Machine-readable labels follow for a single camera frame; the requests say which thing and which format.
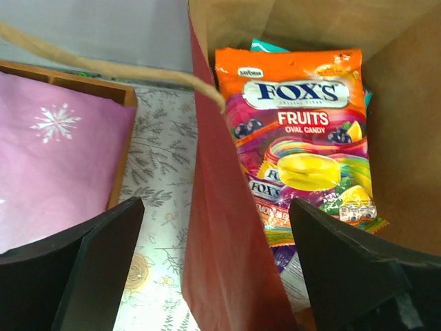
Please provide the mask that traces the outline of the teal Fox's mint candy bag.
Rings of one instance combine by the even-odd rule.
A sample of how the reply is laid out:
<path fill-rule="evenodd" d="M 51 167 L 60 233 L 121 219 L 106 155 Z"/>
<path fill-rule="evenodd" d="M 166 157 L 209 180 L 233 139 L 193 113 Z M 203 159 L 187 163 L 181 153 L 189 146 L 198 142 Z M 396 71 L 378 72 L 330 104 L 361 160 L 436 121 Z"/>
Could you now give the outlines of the teal Fox's mint candy bag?
<path fill-rule="evenodd" d="M 250 50 L 255 52 L 267 52 L 267 53 L 287 53 L 288 50 L 281 48 L 279 46 L 273 45 L 271 43 L 267 43 L 261 41 L 259 39 L 253 39 L 250 45 Z"/>

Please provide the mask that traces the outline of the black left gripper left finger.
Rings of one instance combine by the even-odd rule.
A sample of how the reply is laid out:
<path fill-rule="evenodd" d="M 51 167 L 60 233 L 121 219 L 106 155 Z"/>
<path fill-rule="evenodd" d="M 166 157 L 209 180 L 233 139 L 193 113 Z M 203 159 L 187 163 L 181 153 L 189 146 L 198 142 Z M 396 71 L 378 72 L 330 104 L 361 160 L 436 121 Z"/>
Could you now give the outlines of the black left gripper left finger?
<path fill-rule="evenodd" d="M 2 330 L 112 330 L 144 215 L 132 197 L 1 255 Z"/>

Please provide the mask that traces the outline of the wooden tray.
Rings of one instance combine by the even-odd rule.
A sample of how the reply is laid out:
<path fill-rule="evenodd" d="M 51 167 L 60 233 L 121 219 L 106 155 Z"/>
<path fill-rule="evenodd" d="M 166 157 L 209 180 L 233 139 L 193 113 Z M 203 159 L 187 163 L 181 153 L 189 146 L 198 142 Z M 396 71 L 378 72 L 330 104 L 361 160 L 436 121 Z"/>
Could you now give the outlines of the wooden tray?
<path fill-rule="evenodd" d="M 80 77 L 74 74 L 6 60 L 1 60 L 1 71 L 6 74 L 13 74 L 20 77 L 25 77 L 27 79 L 42 81 L 54 86 L 61 86 L 62 88 L 90 94 L 96 97 L 111 99 L 125 107 L 138 107 L 136 94 L 131 86 L 125 86 L 118 83 L 93 78 Z M 112 187 L 110 198 L 107 204 L 108 209 L 113 208 L 119 203 L 132 132 L 133 128 L 130 128 L 129 133 L 126 134 L 124 149 L 122 151 L 121 158 L 119 159 L 114 178 L 114 185 Z"/>

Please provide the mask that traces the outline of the orange Fox's fruits candy bag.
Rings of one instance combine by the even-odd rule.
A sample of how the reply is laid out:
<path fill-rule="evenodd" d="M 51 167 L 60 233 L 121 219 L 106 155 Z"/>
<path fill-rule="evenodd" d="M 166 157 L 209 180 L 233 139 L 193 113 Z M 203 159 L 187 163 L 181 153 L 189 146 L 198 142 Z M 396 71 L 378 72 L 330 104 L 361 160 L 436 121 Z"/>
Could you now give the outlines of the orange Fox's fruits candy bag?
<path fill-rule="evenodd" d="M 386 225 L 373 200 L 361 65 L 359 49 L 215 52 L 225 120 L 272 247 L 294 243 L 296 198 L 366 232 Z"/>

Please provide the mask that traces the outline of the pink purple folded cloth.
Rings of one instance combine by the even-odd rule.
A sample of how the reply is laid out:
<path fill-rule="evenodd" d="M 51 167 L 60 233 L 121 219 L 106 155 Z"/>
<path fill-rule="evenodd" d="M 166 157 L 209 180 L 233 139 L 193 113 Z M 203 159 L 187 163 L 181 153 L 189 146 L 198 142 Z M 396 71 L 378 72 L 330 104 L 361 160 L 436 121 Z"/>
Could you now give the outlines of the pink purple folded cloth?
<path fill-rule="evenodd" d="M 1 251 L 104 212 L 136 109 L 1 75 Z"/>

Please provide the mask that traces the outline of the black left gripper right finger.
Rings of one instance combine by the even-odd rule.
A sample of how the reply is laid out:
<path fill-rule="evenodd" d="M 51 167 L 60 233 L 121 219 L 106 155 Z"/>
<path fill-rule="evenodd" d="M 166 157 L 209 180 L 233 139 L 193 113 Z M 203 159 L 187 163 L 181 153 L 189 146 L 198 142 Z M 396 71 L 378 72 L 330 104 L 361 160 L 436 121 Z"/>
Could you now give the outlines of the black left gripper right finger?
<path fill-rule="evenodd" d="M 439 330 L 440 257 L 294 199 L 289 218 L 318 330 Z"/>

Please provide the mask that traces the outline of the red brown paper bag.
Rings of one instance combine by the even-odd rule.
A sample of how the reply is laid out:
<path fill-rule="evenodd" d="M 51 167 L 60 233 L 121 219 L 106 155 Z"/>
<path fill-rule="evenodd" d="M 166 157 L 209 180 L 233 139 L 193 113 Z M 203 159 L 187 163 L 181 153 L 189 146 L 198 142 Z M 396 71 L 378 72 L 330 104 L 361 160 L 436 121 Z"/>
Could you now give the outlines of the red brown paper bag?
<path fill-rule="evenodd" d="M 440 2 L 190 1 L 194 74 L 214 83 L 218 48 L 261 38 L 291 50 L 360 48 L 379 235 L 440 253 Z M 236 149 L 196 95 L 198 148 L 183 296 L 202 330 L 295 330 Z"/>

